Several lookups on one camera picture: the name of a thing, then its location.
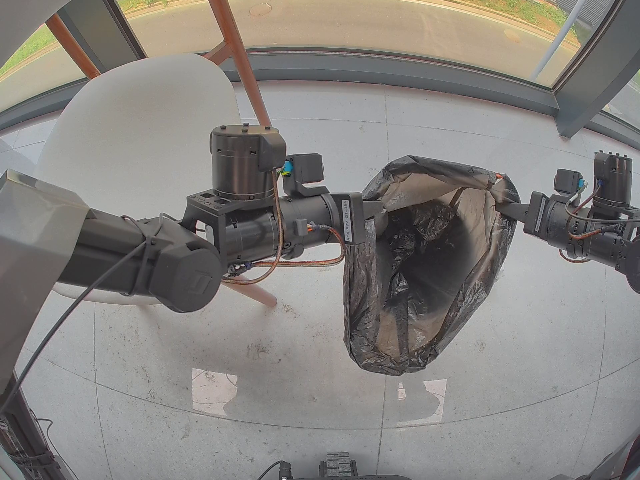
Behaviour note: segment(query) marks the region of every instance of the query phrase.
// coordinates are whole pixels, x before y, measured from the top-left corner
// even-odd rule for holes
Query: black plastic bag
[[[364,370],[418,371],[489,294],[516,225],[495,203],[520,197],[505,175],[415,156],[386,165],[362,195],[385,212],[346,256],[344,342]]]

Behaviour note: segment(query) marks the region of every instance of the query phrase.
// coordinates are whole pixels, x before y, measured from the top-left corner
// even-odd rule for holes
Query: manhole cover
[[[249,9],[249,14],[251,14],[251,16],[264,16],[265,14],[269,14],[271,12],[271,6],[269,4],[262,3],[262,4],[256,4],[253,7],[251,7],[251,9]]]
[[[510,28],[504,29],[504,35],[507,36],[507,39],[513,41],[514,43],[522,42],[522,38],[518,35],[518,33]]]

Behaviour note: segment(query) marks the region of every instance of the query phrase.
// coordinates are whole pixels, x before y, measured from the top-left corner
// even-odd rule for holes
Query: orange wooden beam
[[[218,46],[213,48],[209,53],[204,54],[205,59],[209,59],[214,64],[220,66],[222,62],[231,57],[231,47],[222,41]]]
[[[66,50],[69,57],[78,65],[78,68],[82,69],[82,73],[84,73],[89,80],[100,75],[98,68],[91,62],[91,59],[89,59],[84,50],[80,48],[80,45],[71,35],[71,32],[69,32],[67,26],[57,13],[53,14],[45,23],[62,48]]]
[[[258,123],[262,126],[271,126],[267,108],[264,106],[258,82],[256,82],[253,69],[249,64],[249,57],[246,54],[242,37],[240,37],[236,19],[233,12],[231,12],[229,0],[209,0],[209,5],[211,5],[211,10],[216,17],[216,21],[218,21],[222,37],[224,37],[225,43],[231,50],[240,81],[251,102],[255,116],[258,117]]]

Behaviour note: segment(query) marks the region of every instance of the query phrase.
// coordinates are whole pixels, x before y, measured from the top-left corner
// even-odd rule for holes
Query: white pole
[[[536,81],[536,79],[540,76],[540,73],[542,73],[542,69],[544,69],[549,60],[551,60],[551,57],[553,57],[553,54],[558,49],[558,46],[560,46],[560,43],[562,43],[564,37],[569,33],[569,29],[572,27],[575,19],[578,18],[578,14],[580,14],[582,8],[586,3],[587,0],[578,0],[578,2],[575,3],[575,7],[567,17],[564,25],[562,25],[560,32],[558,32],[553,43],[551,43],[548,50],[545,52],[544,57],[542,57],[536,68],[533,70],[533,73],[531,73],[531,80],[533,82]]]

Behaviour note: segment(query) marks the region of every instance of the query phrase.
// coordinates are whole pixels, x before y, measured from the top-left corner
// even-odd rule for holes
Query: gray metal window frame
[[[80,21],[84,9],[70,9],[65,13],[69,30],[103,69],[113,68],[114,58],[126,63],[144,57],[142,46],[115,0],[90,0],[90,8],[86,9],[101,20],[110,16],[114,21],[116,26],[109,28],[114,34],[109,42],[112,51],[101,49],[103,42],[91,44],[85,37],[91,36],[86,20],[82,26],[76,26],[74,21],[74,15]],[[586,127],[640,150],[638,129],[601,112],[640,70],[638,15],[640,0],[615,0],[592,39],[553,88],[468,65],[391,52],[331,48],[261,48],[248,52],[258,81],[361,82],[452,93],[553,116],[558,132],[565,137]],[[616,62],[608,62],[613,55]],[[221,68],[229,80],[239,81],[233,60],[226,60]],[[64,108],[85,83],[81,80],[66,84],[0,112],[0,130]]]

